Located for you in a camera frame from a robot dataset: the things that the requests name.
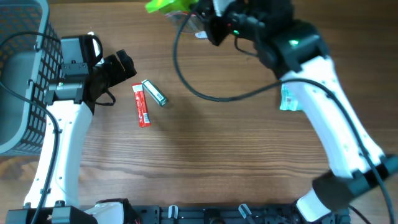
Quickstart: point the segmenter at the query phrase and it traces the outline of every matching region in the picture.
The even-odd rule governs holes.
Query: red package
[[[144,90],[142,89],[142,83],[132,84],[132,90],[134,91],[134,97],[136,98],[138,120],[140,127],[149,127],[150,121],[148,117],[147,102],[145,101]]]

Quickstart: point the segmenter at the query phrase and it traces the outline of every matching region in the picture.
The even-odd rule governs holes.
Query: white label
[[[156,88],[150,84],[150,82],[145,82],[144,85],[148,88],[148,90],[159,100],[162,101],[164,97],[156,90]]]
[[[144,113],[144,123],[150,123],[147,113]]]
[[[136,93],[138,91],[142,91],[142,85],[133,85],[132,90]]]

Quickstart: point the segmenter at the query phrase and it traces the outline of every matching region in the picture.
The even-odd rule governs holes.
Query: basket
[[[0,41],[20,31],[57,37],[49,22],[46,0],[0,1]],[[57,75],[61,46],[36,35],[11,39],[0,49],[0,81],[45,107],[44,90]],[[39,155],[44,141],[45,113],[0,88],[0,155]]]

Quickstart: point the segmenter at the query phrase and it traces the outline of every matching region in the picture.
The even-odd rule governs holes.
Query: wooden table
[[[373,139],[398,153],[398,2],[295,1],[297,17],[318,26],[343,89]],[[193,96],[172,65],[173,27],[143,2],[55,4],[50,20],[60,36],[94,31],[104,55],[125,49],[138,74],[110,89],[117,102],[97,106],[86,136],[80,202],[128,198],[135,205],[290,203],[328,170],[317,135],[299,111],[280,111],[279,90],[234,103]],[[244,49],[252,43],[240,41]],[[275,81],[256,58],[190,35],[178,60],[199,91],[232,96]],[[147,97],[152,125],[139,128],[131,84],[150,79],[170,99],[161,108]],[[102,96],[99,101],[109,100]],[[37,168],[36,157],[0,159],[0,222],[21,208]],[[387,181],[398,216],[397,177]],[[380,191],[354,205],[374,223],[387,223]],[[354,222],[361,223],[356,217]]]

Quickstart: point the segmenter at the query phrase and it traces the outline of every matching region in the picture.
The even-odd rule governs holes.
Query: teal package
[[[287,85],[284,83],[280,88],[282,99],[280,102],[280,110],[300,111],[302,106],[299,101],[294,97],[293,93],[289,91]]]

